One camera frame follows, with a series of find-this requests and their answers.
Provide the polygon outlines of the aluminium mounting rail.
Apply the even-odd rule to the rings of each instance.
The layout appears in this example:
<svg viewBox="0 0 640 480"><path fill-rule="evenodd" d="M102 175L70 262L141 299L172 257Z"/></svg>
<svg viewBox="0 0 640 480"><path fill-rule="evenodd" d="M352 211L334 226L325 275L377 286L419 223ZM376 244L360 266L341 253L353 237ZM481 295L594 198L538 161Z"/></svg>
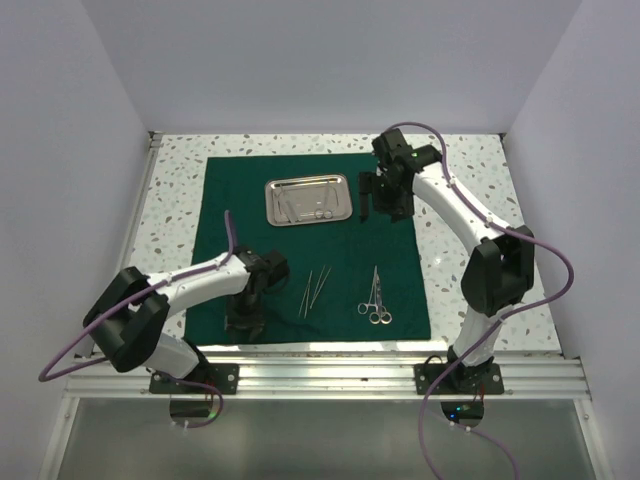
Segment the aluminium mounting rail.
<svg viewBox="0 0 640 480"><path fill-rule="evenodd" d="M433 353L212 351L213 364L239 365L238 400L418 400L414 365L438 362ZM582 364L558 355L500 352L505 393L461 395L464 399L584 400L591 396ZM147 399L151 374L144 368L118 373L106 364L71 375L67 398Z"/></svg>

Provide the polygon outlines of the steel ring-handled forceps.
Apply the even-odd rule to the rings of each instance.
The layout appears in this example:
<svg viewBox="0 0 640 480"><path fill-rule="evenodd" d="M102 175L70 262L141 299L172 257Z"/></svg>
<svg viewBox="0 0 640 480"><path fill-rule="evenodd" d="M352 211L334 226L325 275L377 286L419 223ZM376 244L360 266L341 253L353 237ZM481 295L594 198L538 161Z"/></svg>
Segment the steel ring-handled forceps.
<svg viewBox="0 0 640 480"><path fill-rule="evenodd" d="M378 300L379 274L378 267L374 266L368 300L358 304L357 311L360 315L368 314L369 317L380 318L381 303Z"/></svg>

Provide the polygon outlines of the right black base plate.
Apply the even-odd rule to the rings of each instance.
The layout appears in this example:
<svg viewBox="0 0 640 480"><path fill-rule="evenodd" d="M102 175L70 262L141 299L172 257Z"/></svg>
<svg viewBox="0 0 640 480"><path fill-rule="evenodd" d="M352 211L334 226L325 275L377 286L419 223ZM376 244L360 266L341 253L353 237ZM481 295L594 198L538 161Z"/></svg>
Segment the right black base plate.
<svg viewBox="0 0 640 480"><path fill-rule="evenodd" d="M448 363L418 363L414 365L414 381L418 395L424 395L430 385L449 367ZM458 365L434 388L436 395L502 395L505 393L500 367L495 364L467 367Z"/></svg>

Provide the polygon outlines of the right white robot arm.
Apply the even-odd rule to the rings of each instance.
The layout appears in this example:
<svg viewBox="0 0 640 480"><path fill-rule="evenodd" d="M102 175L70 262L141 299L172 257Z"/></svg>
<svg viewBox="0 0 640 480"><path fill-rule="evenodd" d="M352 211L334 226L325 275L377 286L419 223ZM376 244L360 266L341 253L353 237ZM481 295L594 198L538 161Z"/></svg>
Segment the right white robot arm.
<svg viewBox="0 0 640 480"><path fill-rule="evenodd" d="M461 280L468 309L460 334L443 365L424 366L433 386L471 392L490 378L494 346L502 324L534 283L534 247L526 226L511 227L492 213L445 166L445 151L412 147L402 132L389 129L373 142L377 168L358 177L360 217L370 211L397 222L414 213L417 199L428 204L469 254Z"/></svg>

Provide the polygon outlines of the dark green surgical cloth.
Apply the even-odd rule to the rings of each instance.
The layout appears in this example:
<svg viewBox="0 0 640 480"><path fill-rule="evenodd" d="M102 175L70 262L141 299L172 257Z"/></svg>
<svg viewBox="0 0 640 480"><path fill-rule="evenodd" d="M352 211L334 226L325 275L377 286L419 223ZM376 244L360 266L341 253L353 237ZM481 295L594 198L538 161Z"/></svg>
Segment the dark green surgical cloth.
<svg viewBox="0 0 640 480"><path fill-rule="evenodd" d="M392 223L373 212L360 222L348 220L311 226L273 227L266 218L265 185L271 180L322 174L343 174L351 197L358 197L358 174L376 165L370 154L211 157L192 261L211 260L228 246L224 213L230 211L238 244L264 255L279 251L291 273L262 298L266 325L256 344L295 342L359 342L428 340L431 337L427 299L414 222ZM312 309L298 317L310 271L310 301L321 268L331 272ZM374 266L378 267L382 299L393 320L374 325L360 315L368 300ZM223 326L222 298L188 309L185 336L199 346L240 345L249 333L230 343Z"/></svg>

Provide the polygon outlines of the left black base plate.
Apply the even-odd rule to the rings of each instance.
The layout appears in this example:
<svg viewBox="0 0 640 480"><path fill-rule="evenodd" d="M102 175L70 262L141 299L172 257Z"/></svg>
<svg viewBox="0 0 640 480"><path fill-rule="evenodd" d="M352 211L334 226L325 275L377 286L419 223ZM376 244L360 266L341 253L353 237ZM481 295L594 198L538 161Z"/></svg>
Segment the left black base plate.
<svg viewBox="0 0 640 480"><path fill-rule="evenodd" d="M166 395L210 393L202 384L216 388L222 395L235 395L240 379L239 365L217 363L197 366L186 378L173 379L164 373L152 375L149 392Z"/></svg>

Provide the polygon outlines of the steel instrument tray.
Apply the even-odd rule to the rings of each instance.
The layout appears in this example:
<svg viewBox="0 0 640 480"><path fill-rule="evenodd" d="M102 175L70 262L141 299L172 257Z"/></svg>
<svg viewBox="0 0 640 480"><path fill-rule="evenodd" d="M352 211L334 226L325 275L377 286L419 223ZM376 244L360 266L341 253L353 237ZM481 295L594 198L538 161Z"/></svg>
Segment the steel instrument tray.
<svg viewBox="0 0 640 480"><path fill-rule="evenodd" d="M314 218L320 206L325 186L330 187L329 208L331 219ZM283 205L279 203L280 188L284 187L295 207L298 222L288 222ZM343 174L324 174L271 180L265 188L266 218L273 227L293 227L348 220L353 214L353 203L347 178Z"/></svg>

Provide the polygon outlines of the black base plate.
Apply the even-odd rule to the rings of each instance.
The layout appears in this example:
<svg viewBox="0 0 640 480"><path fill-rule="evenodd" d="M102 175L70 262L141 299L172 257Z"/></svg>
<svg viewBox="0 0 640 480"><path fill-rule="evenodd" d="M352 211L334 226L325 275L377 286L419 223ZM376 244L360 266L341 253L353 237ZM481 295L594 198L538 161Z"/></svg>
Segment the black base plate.
<svg viewBox="0 0 640 480"><path fill-rule="evenodd" d="M173 379L164 373L152 375L149 392L166 395L210 393L202 384L216 388L222 395L235 395L240 379L239 365L217 363L197 366L186 378Z"/></svg>
<svg viewBox="0 0 640 480"><path fill-rule="evenodd" d="M430 385L449 367L448 363L418 363L414 365L414 381L418 395L424 395ZM500 367L495 364L467 367L458 365L434 388L436 395L502 395L505 393Z"/></svg>

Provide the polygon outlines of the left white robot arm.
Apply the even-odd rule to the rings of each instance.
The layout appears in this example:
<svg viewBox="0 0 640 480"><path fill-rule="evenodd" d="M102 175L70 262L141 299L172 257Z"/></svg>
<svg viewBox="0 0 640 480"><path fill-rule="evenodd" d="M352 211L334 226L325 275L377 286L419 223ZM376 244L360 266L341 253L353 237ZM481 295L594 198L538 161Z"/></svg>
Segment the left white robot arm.
<svg viewBox="0 0 640 480"><path fill-rule="evenodd" d="M213 383L213 367L192 342L163 332L170 317L222 298L223 326L256 338L266 325L262 296L288 277L287 259L273 250L259 255L236 247L173 273L121 270L83 320L83 326L119 372L144 366L185 392Z"/></svg>

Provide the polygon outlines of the small steel scissors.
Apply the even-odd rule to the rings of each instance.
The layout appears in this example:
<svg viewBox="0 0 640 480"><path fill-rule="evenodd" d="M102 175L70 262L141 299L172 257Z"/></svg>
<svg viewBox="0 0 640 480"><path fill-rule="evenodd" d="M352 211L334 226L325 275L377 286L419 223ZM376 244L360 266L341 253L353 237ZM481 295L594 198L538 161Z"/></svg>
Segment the small steel scissors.
<svg viewBox="0 0 640 480"><path fill-rule="evenodd" d="M329 208L329 198L330 187L326 185L322 196L322 201L320 202L320 206L314 212L314 218L316 220L331 219L333 217L333 211Z"/></svg>

